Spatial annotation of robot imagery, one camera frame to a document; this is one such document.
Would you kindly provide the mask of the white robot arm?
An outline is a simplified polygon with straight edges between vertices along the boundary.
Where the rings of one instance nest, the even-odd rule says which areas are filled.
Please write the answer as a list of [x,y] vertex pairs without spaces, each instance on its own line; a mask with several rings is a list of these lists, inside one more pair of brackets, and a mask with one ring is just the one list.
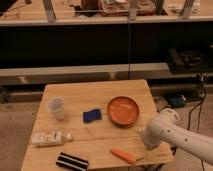
[[153,150],[165,141],[213,165],[213,138],[179,127],[179,120],[180,116],[175,110],[163,109],[140,132],[145,147]]

